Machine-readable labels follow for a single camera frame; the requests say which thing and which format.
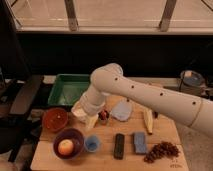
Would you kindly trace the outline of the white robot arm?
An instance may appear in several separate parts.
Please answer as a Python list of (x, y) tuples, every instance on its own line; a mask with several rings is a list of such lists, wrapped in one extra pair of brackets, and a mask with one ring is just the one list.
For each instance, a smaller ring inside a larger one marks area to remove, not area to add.
[(86, 124), (94, 126), (94, 118), (104, 108), (106, 97), (120, 95), (180, 122), (192, 129), (213, 137), (213, 101), (139, 83), (123, 76), (116, 63), (95, 69), (90, 75), (89, 88), (71, 109)]

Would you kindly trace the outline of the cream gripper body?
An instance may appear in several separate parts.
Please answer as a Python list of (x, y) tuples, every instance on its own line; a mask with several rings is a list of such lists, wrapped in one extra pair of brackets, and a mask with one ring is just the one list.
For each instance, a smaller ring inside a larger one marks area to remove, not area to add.
[(81, 107), (80, 102), (77, 101), (74, 106), (71, 109), (72, 114), (82, 123), (85, 124), (85, 129), (86, 130), (91, 130), (97, 120), (98, 120), (98, 116), (94, 115), (94, 116), (89, 116)]

